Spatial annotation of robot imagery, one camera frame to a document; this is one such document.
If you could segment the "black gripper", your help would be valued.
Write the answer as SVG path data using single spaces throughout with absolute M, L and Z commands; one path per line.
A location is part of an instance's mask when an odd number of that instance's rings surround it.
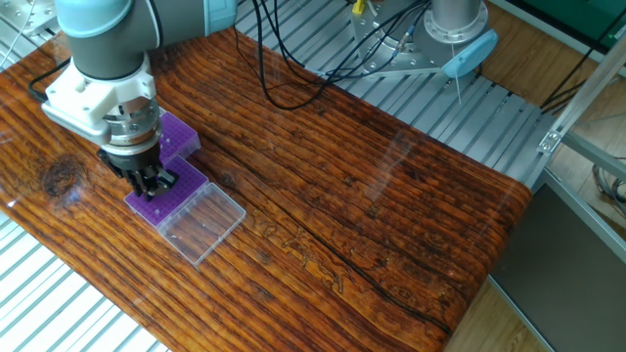
M 145 193 L 146 200 L 160 197 L 172 190 L 177 182 L 177 174 L 162 168 L 160 146 L 153 145 L 137 154 L 120 154 L 97 151 L 97 156 L 105 166 L 119 179 L 125 179 L 136 196 Z M 145 187 L 142 180 L 145 173 Z

